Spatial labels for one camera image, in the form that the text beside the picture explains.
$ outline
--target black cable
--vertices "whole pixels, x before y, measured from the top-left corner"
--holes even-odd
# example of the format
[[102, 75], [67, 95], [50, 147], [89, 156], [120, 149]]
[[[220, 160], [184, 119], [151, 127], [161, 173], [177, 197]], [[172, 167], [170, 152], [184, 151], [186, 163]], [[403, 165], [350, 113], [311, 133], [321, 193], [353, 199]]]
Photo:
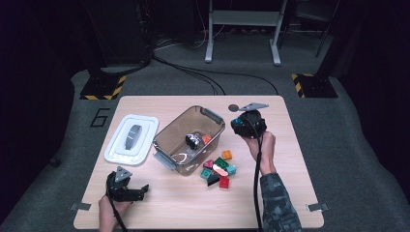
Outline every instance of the black cable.
[[120, 216], [120, 214], [118, 213], [117, 209], [115, 208], [113, 199], [109, 197], [108, 188], [106, 188], [105, 190], [106, 190], [106, 196], [108, 196], [109, 204], [110, 204], [111, 207], [112, 207], [112, 211], [113, 211], [113, 213], [114, 213], [115, 218], [116, 218], [117, 221], [118, 221], [118, 224], [121, 226], [121, 229], [123, 230], [123, 232], [127, 232], [128, 229], [127, 229], [126, 225], [124, 224], [123, 220], [121, 219], [121, 216]]
[[197, 72], [215, 73], [215, 74], [229, 74], [229, 75], [241, 75], [241, 76], [248, 76], [248, 77], [252, 77], [252, 78], [261, 79], [261, 80], [266, 81], [269, 85], [271, 85], [275, 89], [275, 91], [277, 92], [277, 95], [279, 95], [277, 87], [272, 82], [270, 82], [269, 80], [267, 80], [263, 77], [260, 77], [260, 76], [251, 75], [251, 74], [234, 73], [234, 72], [206, 71], [206, 70], [200, 70], [200, 69], [188, 68], [188, 67], [185, 67], [185, 68], [189, 69], [189, 70], [197, 71]]
[[189, 69], [189, 68], [187, 68], [187, 67], [183, 67], [183, 66], [179, 66], [179, 65], [175, 65], [175, 64], [169, 63], [169, 62], [165, 61], [164, 59], [162, 59], [161, 57], [158, 57], [158, 56], [156, 56], [156, 55], [153, 55], [153, 60], [156, 60], [156, 61], [158, 61], [158, 62], [160, 62], [160, 63], [162, 63], [162, 64], [165, 64], [165, 65], [167, 65], [167, 66], [170, 66], [170, 67], [172, 67], [172, 68], [174, 68], [174, 69], [176, 69], [176, 70], [179, 70], [179, 71], [181, 71], [181, 72], [188, 73], [188, 74], [192, 75], [193, 77], [198, 78], [198, 79], [200, 79], [200, 80], [206, 81], [207, 83], [209, 83], [209, 84], [212, 86], [212, 88], [213, 88], [213, 90], [214, 90], [214, 94], [215, 94], [215, 93], [216, 93], [216, 88], [215, 88], [214, 85], [211, 83], [211, 82], [213, 82], [214, 84], [218, 85], [218, 87], [220, 87], [220, 89], [222, 90], [223, 94], [226, 95], [226, 93], [225, 93], [225, 91], [223, 90], [223, 88], [222, 88], [214, 79], [212, 79], [211, 77], [209, 77], [209, 76], [207, 76], [207, 75], [205, 75], [205, 74], [202, 74], [202, 73], [199, 73], [199, 72], [194, 72], [193, 70], [191, 70], [191, 69]]
[[253, 123], [251, 123], [250, 120], [247, 117], [245, 117], [245, 119], [252, 126], [252, 128], [253, 128], [253, 130], [256, 134], [257, 144], [258, 144], [258, 148], [259, 148], [259, 152], [256, 155], [255, 174], [254, 174], [254, 178], [253, 178], [253, 203], [254, 203], [254, 207], [255, 207], [258, 231], [263, 232], [262, 220], [261, 220], [261, 217], [260, 217], [260, 210], [259, 210], [259, 200], [258, 200], [258, 194], [257, 194], [257, 184], [259, 182], [260, 161], [262, 160], [263, 133], [258, 134], [255, 126], [253, 125]]

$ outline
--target wrist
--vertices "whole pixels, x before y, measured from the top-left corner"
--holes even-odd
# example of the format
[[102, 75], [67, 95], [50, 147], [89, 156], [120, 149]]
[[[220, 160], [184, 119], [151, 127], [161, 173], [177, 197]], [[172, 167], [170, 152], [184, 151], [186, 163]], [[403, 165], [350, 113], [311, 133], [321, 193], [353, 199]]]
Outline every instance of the wrist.
[[268, 164], [261, 163], [259, 171], [262, 174], [262, 176], [269, 174], [269, 173], [277, 173], [277, 169], [272, 163], [268, 163]]

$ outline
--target red block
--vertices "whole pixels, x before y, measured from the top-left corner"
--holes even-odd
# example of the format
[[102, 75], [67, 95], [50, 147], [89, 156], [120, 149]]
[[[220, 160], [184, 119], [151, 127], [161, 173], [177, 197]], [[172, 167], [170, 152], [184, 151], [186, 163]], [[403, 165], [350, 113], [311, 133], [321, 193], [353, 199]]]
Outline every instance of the red block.
[[220, 176], [220, 188], [228, 189], [229, 188], [229, 178], [227, 176]]

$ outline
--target orange block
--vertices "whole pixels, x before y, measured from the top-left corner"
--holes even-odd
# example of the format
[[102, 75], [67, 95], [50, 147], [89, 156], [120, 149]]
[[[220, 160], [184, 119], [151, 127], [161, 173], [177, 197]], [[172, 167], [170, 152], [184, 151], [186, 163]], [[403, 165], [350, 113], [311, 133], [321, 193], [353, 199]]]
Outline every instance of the orange block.
[[222, 158], [224, 160], [232, 160], [232, 153], [230, 152], [230, 150], [223, 151]]

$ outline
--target plastic storage container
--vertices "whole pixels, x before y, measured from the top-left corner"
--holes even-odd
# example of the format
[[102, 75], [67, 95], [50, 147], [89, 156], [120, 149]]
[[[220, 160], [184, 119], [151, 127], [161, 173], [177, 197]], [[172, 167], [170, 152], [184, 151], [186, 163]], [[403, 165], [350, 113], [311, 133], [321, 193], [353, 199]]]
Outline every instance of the plastic storage container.
[[[164, 166], [189, 176], [218, 147], [220, 134], [225, 129], [223, 119], [213, 111], [194, 105], [178, 116], [154, 137], [157, 152], [154, 157]], [[196, 149], [186, 141], [187, 134], [202, 138], [211, 135], [205, 143], [202, 139]]]

